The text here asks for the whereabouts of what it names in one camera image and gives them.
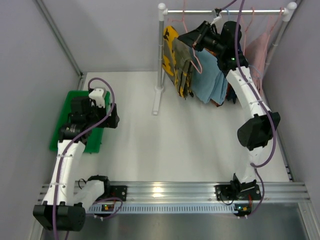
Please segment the yellow camouflage trousers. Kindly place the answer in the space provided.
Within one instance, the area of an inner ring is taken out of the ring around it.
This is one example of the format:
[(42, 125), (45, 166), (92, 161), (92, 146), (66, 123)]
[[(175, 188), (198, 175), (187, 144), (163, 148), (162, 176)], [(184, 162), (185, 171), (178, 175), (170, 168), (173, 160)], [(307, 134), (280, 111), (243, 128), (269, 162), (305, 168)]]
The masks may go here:
[(193, 65), (190, 48), (181, 42), (176, 29), (169, 25), (163, 31), (162, 69), (168, 75), (177, 94), (193, 97), (191, 89)]

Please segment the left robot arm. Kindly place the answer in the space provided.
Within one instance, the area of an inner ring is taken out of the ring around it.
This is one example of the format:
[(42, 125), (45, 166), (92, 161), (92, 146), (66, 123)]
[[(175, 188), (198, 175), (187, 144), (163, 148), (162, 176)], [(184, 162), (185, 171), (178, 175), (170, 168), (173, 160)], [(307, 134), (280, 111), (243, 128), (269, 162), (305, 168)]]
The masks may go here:
[(85, 223), (86, 213), (97, 200), (111, 195), (109, 178), (94, 175), (85, 186), (74, 193), (76, 171), (94, 129), (118, 126), (117, 105), (107, 110), (98, 100), (89, 96), (74, 97), (70, 113), (58, 130), (57, 157), (51, 182), (41, 204), (33, 208), (33, 216), (44, 229), (79, 232)]

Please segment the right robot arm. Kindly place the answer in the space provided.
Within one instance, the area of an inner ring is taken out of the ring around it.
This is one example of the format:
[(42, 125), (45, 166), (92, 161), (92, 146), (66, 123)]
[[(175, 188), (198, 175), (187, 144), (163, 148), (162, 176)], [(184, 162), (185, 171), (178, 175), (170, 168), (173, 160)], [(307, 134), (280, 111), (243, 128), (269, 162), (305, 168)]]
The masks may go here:
[(257, 185), (257, 170), (271, 158), (261, 162), (261, 154), (269, 141), (276, 144), (276, 129), (281, 120), (264, 103), (252, 79), (249, 64), (240, 49), (242, 37), (239, 22), (227, 21), (220, 33), (204, 21), (196, 29), (182, 34), (178, 39), (198, 52), (206, 49), (216, 54), (217, 66), (234, 90), (243, 109), (246, 122), (237, 130), (237, 139), (246, 150), (245, 159), (227, 185), (216, 188), (217, 199), (230, 204), (240, 200), (261, 200)]

